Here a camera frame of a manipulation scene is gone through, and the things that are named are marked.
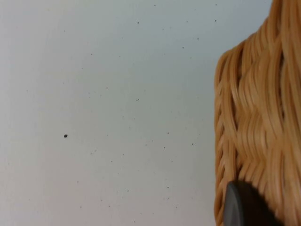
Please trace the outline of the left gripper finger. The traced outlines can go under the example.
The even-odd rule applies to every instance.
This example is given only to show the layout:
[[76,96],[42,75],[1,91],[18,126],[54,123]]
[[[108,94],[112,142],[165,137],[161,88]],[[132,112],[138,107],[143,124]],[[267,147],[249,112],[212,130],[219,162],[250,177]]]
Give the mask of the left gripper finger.
[[225,226],[281,226],[258,191],[244,181],[227,184],[223,211]]

